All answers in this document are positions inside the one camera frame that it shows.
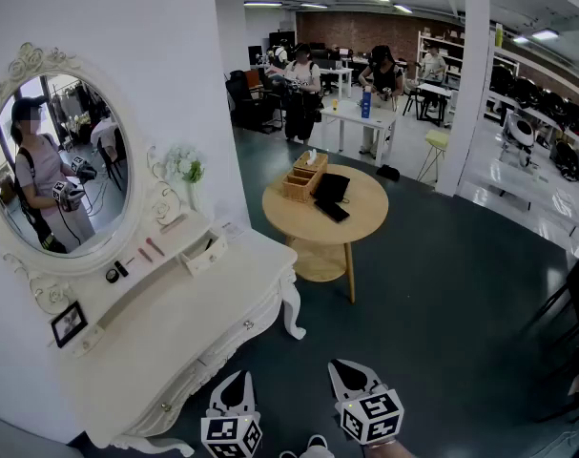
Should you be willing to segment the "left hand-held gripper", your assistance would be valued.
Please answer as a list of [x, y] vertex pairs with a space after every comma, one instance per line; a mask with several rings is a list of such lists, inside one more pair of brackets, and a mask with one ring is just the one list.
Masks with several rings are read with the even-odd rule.
[[213, 457], [254, 457], [262, 440], [259, 420], [252, 375], [237, 371], [213, 390], [201, 443]]

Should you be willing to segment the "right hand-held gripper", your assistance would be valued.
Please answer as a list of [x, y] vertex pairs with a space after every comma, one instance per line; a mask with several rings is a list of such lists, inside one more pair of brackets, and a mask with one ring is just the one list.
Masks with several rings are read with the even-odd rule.
[[[328, 373], [340, 415], [340, 427], [360, 445], [381, 444], [394, 438], [403, 422], [404, 408], [395, 389], [383, 390], [381, 378], [367, 366], [333, 359]], [[353, 399], [355, 395], [373, 393]]]

